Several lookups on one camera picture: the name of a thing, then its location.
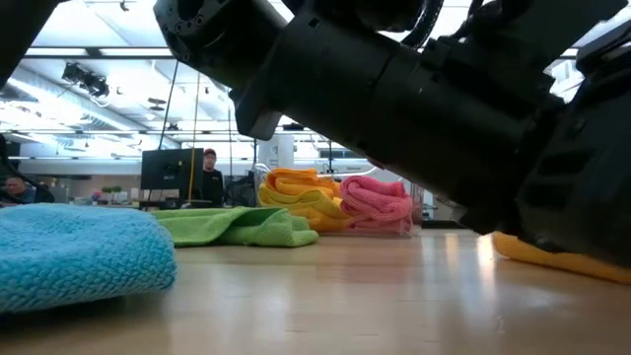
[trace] yellow cloth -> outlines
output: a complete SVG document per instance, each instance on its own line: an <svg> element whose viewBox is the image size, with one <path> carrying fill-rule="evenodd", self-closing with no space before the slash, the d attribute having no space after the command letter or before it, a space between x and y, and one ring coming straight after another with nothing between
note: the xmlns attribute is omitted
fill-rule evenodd
<svg viewBox="0 0 631 355"><path fill-rule="evenodd" d="M521 242L516 237L500 232L493 233L493 245L499 254L515 260L555 267L622 284L631 284L631 269L610 265L584 255L543 251Z"/></svg>
<svg viewBox="0 0 631 355"><path fill-rule="evenodd" d="M345 229L350 217L340 208L339 183L317 177L315 169L275 169L267 174L258 190L264 207L284 207L294 216L307 218L318 232Z"/></svg>

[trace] wooden table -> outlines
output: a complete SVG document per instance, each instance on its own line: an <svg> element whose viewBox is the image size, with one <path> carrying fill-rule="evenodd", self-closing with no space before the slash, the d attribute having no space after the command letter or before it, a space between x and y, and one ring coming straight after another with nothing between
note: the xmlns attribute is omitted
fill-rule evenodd
<svg viewBox="0 0 631 355"><path fill-rule="evenodd" d="M0 354L631 354L631 288L422 235L182 249L171 292L0 318Z"/></svg>

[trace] pink towel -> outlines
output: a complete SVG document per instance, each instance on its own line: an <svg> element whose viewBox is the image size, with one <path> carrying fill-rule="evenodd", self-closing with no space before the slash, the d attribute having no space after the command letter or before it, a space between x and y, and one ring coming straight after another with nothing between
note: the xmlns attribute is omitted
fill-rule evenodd
<svg viewBox="0 0 631 355"><path fill-rule="evenodd" d="M341 208L353 217L351 229L409 231L412 199L403 182L381 182L372 177L349 177L340 185Z"/></svg>

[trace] green towel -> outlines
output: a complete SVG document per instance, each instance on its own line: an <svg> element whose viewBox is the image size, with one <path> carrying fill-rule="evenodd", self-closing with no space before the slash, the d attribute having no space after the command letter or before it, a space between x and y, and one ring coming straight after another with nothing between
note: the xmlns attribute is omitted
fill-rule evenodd
<svg viewBox="0 0 631 355"><path fill-rule="evenodd" d="M318 238L306 218L292 216L284 208L182 209L153 215L171 232L176 247L214 243L294 248Z"/></svg>

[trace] blue towel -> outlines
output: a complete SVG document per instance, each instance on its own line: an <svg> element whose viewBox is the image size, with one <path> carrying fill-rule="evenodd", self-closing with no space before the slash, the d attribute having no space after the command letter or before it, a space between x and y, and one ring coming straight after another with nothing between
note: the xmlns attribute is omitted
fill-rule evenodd
<svg viewBox="0 0 631 355"><path fill-rule="evenodd" d="M0 314L168 289L169 232L131 209L34 204L0 209Z"/></svg>

